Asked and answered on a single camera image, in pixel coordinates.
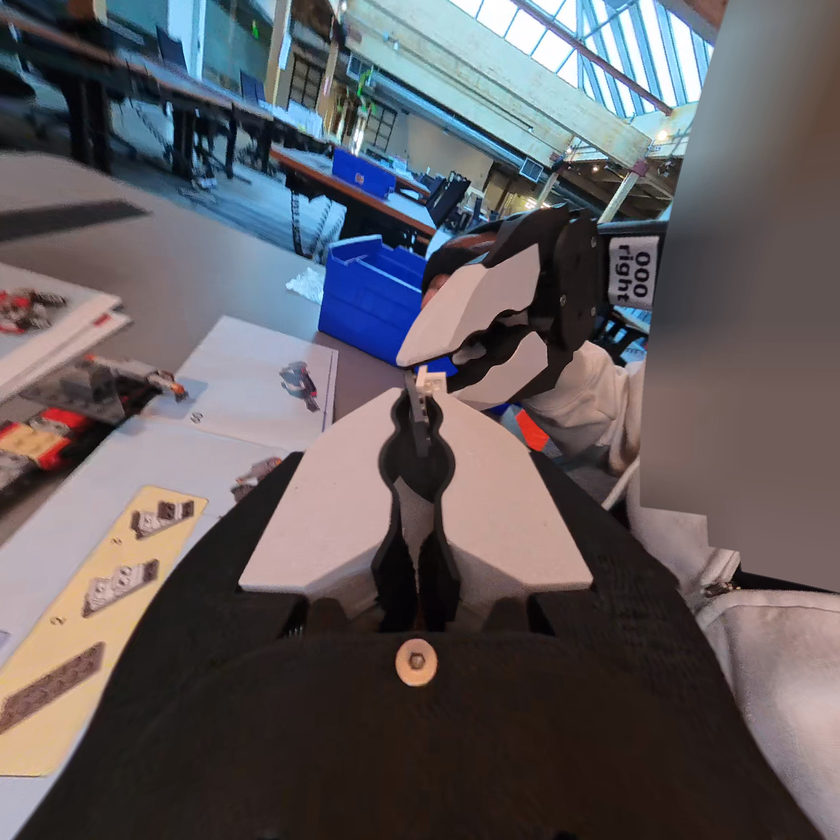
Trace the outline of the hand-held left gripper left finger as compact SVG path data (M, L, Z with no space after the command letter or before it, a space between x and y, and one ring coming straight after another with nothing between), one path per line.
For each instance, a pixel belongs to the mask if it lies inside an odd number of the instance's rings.
M333 599L348 618L378 605L386 628L413 627L415 570L383 466L406 397L404 388L384 392L308 447L239 577L241 590Z

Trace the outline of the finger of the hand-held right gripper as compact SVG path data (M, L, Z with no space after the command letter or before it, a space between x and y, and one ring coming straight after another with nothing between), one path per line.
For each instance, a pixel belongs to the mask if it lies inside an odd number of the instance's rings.
M449 394L479 411L510 399L549 366L549 343L526 320L495 320L449 342Z
M521 251L497 266L462 266L422 307L396 354L398 368L449 356L500 316L527 310L541 274L538 251Z

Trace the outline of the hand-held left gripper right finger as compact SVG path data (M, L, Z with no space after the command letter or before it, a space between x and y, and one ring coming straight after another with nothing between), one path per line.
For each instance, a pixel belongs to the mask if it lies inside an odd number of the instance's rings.
M432 394L427 408L444 457L418 557L427 628L442 632L461 613L482 623L504 600L590 590L593 574L527 448L453 395Z

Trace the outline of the dark grey lego plate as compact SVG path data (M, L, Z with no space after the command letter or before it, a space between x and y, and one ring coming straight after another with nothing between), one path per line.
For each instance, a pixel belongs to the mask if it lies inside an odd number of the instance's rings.
M431 437L429 433L429 421L427 415L427 399L418 394L415 384L417 373L407 371L405 373L406 393L409 401L409 421L413 432L415 447L419 458L429 455L431 449Z

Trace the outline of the person's right forearm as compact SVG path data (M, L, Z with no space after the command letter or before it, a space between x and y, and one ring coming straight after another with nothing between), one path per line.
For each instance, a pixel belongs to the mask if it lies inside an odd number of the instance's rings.
M645 360L616 365L587 341L554 387L522 406L563 456L592 456L621 476L639 455L645 369Z

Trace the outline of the red grey lego model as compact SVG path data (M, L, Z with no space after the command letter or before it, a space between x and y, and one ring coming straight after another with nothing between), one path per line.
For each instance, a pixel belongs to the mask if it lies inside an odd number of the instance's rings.
M25 389L38 411L1 428L2 501L39 476L75 466L156 396L189 397L167 371L129 359L86 354Z

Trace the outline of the person's right hand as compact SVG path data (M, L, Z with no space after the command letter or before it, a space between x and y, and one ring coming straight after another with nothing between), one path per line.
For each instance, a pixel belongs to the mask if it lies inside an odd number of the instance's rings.
M496 238L493 232L464 234L451 238L428 257L422 280L421 309L427 306L456 270L482 261L493 248Z

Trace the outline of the blue plastic bin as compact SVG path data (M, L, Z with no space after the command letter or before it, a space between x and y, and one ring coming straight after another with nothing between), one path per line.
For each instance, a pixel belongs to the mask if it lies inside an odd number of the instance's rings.
M396 177L392 172L340 146L332 151L332 176L382 201L396 189Z
M396 367L421 309L427 261L381 236L342 239L325 262L318 330Z

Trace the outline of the orange-topped desk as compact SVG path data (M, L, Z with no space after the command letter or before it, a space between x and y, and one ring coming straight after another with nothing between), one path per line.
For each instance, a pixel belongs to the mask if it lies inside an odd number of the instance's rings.
M286 176L287 188L314 199L324 196L345 208L340 239L379 235L390 247L405 247L421 257L436 233L425 206L400 194L377 198L357 185L335 178L323 155L273 145L270 159Z

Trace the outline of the clear plastic bag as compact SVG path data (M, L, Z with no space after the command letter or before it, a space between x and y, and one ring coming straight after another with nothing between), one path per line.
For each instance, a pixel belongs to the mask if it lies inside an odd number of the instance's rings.
M285 288L307 301L322 305L325 283L325 270L320 266L309 266L290 278Z

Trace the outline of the open instruction booklet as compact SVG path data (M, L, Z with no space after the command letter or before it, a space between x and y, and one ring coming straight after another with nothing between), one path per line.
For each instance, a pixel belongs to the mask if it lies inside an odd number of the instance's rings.
M2 548L2 838L81 740L184 554L333 420L339 353L230 317Z

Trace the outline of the person's black top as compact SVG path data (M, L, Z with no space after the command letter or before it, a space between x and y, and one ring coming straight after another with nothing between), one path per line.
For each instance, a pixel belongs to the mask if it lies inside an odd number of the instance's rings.
M828 595L838 595L838 592L825 590L812 585L784 581L761 574L745 572L739 566L731 577L731 584L734 588L750 591L774 591L774 592L810 592Z

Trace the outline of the closed instruction booklet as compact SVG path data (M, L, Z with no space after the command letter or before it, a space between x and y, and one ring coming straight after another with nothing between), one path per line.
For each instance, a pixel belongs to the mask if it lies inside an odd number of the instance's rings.
M1 265L1 402L131 324L119 297Z

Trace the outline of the long office desk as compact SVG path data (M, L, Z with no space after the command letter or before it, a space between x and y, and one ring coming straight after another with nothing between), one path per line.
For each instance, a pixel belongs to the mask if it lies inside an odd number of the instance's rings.
M236 177L234 162L239 129L255 134L259 170L264 174L270 172L270 148L276 127L270 110L141 56L121 56L93 45L7 5L2 5L1 21L2 25L13 28L24 39L36 39L48 45L48 49L40 49L26 41L15 41L9 48L37 65L68 76L79 88L82 110L87 107L88 84L98 86L105 102L110 101L109 91L116 91L126 99L170 104L175 126L172 169L183 180L191 179L196 172L193 156L195 126L199 119L227 122L223 168L228 179Z

